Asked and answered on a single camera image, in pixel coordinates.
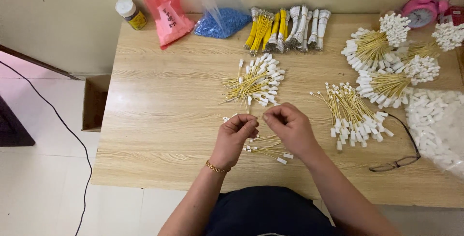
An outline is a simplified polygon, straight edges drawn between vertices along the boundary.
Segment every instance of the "white bottle cap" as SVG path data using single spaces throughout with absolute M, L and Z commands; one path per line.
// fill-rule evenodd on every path
M 116 11 L 123 17 L 130 17 L 136 12 L 136 5 L 132 0 L 118 0 L 116 2 Z

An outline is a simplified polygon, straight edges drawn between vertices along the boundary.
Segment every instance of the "plastic bottle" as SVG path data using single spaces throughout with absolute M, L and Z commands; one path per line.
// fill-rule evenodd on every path
M 135 29 L 140 30 L 147 24 L 147 19 L 132 0 L 118 0 L 116 11 Z

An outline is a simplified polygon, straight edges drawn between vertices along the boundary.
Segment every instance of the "gold bracelet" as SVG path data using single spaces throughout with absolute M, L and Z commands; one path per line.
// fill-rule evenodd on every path
M 211 170 L 216 171 L 216 172 L 229 172 L 231 170 L 231 169 L 219 169 L 219 168 L 216 168 L 212 164 L 209 163 L 209 160 L 206 160 L 205 165 L 208 166 Z

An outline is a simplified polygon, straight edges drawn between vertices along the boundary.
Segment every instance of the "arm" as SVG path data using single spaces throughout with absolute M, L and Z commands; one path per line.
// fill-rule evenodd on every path
M 350 235 L 399 235 L 328 158 L 314 137 L 308 117 L 298 108 L 283 103 L 269 109 L 263 119 L 309 169 L 337 227 Z
M 223 170 L 234 167 L 245 140 L 256 138 L 258 126 L 256 117 L 248 114 L 236 115 L 221 125 L 210 164 Z M 158 235 L 200 235 L 208 223 L 225 175 L 225 172 L 216 172 L 204 166 Z

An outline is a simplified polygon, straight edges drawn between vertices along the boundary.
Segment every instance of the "wood grain surface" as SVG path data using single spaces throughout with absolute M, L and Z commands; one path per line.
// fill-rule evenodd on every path
M 323 52 L 276 54 L 279 66 L 287 70 L 276 100 L 293 103 L 310 118 L 328 156 L 372 203 L 464 207 L 464 184 L 427 159 L 388 172 L 368 170 L 414 155 L 400 123 L 387 118 L 384 126 L 394 137 L 385 137 L 381 143 L 370 139 L 367 148 L 345 146 L 339 153 L 329 133 L 329 110 L 309 95 L 309 91 L 323 91 L 325 82 L 355 83 L 357 73 L 340 51 L 352 32 L 371 28 L 378 18 L 333 15 Z M 188 35 L 162 51 L 153 21 L 141 31 L 123 23 L 92 183 L 188 190 L 211 154 L 222 117 L 245 112 L 237 103 L 219 105 L 225 93 L 220 78 L 236 76 L 239 59 L 255 59 L 243 49 L 250 28 L 228 39 Z M 433 27 L 411 31 L 410 39 L 428 39 L 432 31 Z M 439 78 L 418 87 L 462 90 L 456 53 L 442 54 L 440 65 Z M 253 104 L 251 113 L 260 116 L 265 110 Z M 386 111 L 405 119 L 402 108 Z M 271 133 L 265 126 L 259 129 L 261 135 Z M 256 185 L 286 186 L 305 197 L 320 198 L 298 159 L 283 165 L 268 156 L 242 153 L 222 192 Z

